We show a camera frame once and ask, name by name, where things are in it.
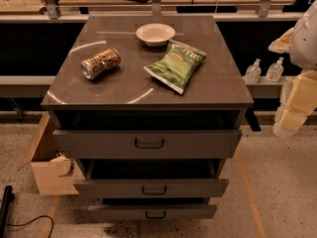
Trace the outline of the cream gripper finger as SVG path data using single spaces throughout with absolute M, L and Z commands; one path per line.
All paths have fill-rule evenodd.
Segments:
M 317 71 L 304 70 L 282 87 L 273 133 L 278 137 L 294 135 L 316 108 Z
M 278 54 L 288 54 L 290 51 L 290 41 L 293 34 L 293 28 L 290 28 L 285 33 L 283 33 L 275 41 L 271 42 L 268 49 L 271 52 Z

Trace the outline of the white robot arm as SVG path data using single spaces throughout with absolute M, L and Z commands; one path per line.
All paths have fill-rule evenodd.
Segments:
M 278 54 L 289 53 L 291 63 L 302 69 L 284 83 L 272 129 L 276 136 L 290 137 L 317 108 L 317 1 L 268 49 Z

